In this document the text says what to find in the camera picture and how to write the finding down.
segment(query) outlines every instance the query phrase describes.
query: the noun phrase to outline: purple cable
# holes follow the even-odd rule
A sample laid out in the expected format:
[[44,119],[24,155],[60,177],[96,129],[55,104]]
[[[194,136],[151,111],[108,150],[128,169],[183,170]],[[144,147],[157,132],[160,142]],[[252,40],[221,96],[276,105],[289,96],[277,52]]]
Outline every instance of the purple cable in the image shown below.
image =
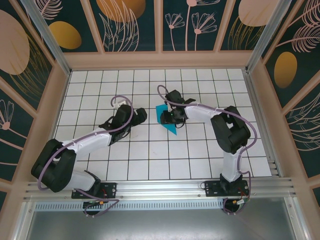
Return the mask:
[[[207,106],[207,105],[204,105],[204,104],[201,104],[201,103],[190,103],[190,104],[181,104],[181,103],[175,103],[175,102],[172,102],[172,101],[168,101],[161,93],[160,93],[160,88],[164,88],[166,93],[168,92],[167,88],[163,85],[159,85],[157,87],[157,92],[159,94],[159,96],[167,103],[171,104],[171,105],[174,105],[174,106],[180,106],[180,107],[186,107],[186,106],[194,106],[194,107],[203,107],[203,108],[207,108],[207,109],[210,109],[210,110],[213,110],[213,111],[216,111],[216,112],[220,112],[220,113],[225,113],[225,114],[228,114],[228,115],[231,115],[231,116],[234,116],[242,121],[244,121],[246,124],[248,124],[250,126],[250,128],[252,129],[253,131],[253,134],[254,134],[254,140],[251,144],[249,144],[248,146],[244,147],[241,149],[240,153],[239,153],[239,156],[238,156],[238,159],[237,159],[237,163],[236,163],[236,168],[237,168],[237,171],[242,174],[242,175],[245,175],[245,174],[249,174],[249,194],[248,194],[248,199],[250,198],[250,194],[251,194],[251,174],[250,174],[250,171],[246,171],[246,172],[242,172],[240,170],[240,160],[241,160],[241,156],[242,156],[242,153],[244,151],[246,151],[247,149],[251,148],[256,142],[257,142],[257,139],[258,139],[258,134],[257,134],[257,131],[255,129],[255,127],[248,121],[246,120],[245,118],[243,118],[242,116],[238,115],[238,114],[235,114],[233,112],[230,112],[230,111],[226,111],[226,110],[223,110],[223,109],[219,109],[219,108],[216,108],[216,107],[212,107],[212,106]],[[225,208],[225,205],[226,205],[226,202],[227,202],[228,198],[225,198],[223,200],[223,208],[222,210],[226,213],[226,214],[230,214],[232,213],[233,215],[236,215],[235,212],[231,212],[229,211],[228,209]],[[244,206],[237,212],[237,213],[240,213],[243,211],[243,209],[245,208],[245,204]]]
[[[115,100],[116,98],[123,98],[123,99],[125,99],[125,100],[130,104],[131,114],[130,114],[130,117],[129,117],[128,121],[127,121],[124,125],[122,125],[121,127],[116,128],[116,129],[106,130],[106,131],[100,131],[100,132],[93,132],[93,133],[90,133],[90,134],[88,134],[88,135],[82,136],[82,137],[76,139],[75,141],[72,141],[72,142],[68,143],[67,145],[59,148],[59,149],[49,158],[49,161],[44,165],[43,170],[42,170],[41,173],[40,173],[40,176],[39,176],[38,181],[37,181],[37,186],[38,186],[38,189],[39,189],[39,190],[44,191],[44,190],[49,189],[48,187],[42,187],[42,186],[41,186],[41,180],[42,180],[42,178],[44,177],[44,174],[45,174],[46,170],[48,169],[49,165],[51,164],[51,162],[52,162],[52,161],[55,159],[55,157],[56,157],[59,153],[61,153],[63,150],[65,150],[66,148],[68,148],[68,147],[70,147],[70,146],[72,146],[72,145],[74,145],[74,144],[76,144],[76,143],[79,143],[79,142],[81,142],[81,141],[83,141],[83,140],[85,140],[85,139],[87,139],[87,138],[89,138],[89,137],[91,137],[91,136],[101,135],[101,134],[107,134],[107,133],[112,133],[112,132],[119,131],[119,130],[125,128],[125,127],[130,123],[130,121],[131,121],[131,119],[132,119],[132,117],[133,117],[133,115],[134,115],[134,108],[133,108],[132,102],[131,102],[126,96],[116,95],[116,96],[114,96],[114,97],[111,99],[111,103],[110,103],[110,104],[111,104],[112,107],[114,106],[113,103],[112,103],[112,101]],[[116,205],[116,204],[119,202],[118,199],[98,198],[98,197],[95,197],[95,196],[92,196],[92,195],[89,195],[89,194],[85,193],[85,192],[82,191],[81,189],[75,189],[75,190],[78,191],[78,192],[80,192],[80,193],[82,193],[82,194],[84,194],[84,195],[86,195],[86,196],[89,197],[89,198],[96,199],[96,200],[99,200],[99,201],[116,201],[114,204],[112,204],[112,205],[111,205],[110,207],[108,207],[106,210],[102,211],[101,214],[100,214],[100,212],[99,212],[99,215],[96,214],[96,215],[95,215],[96,217],[97,217],[97,215],[98,215],[98,216],[101,216],[102,214],[106,213],[110,208],[112,208],[114,205]]]

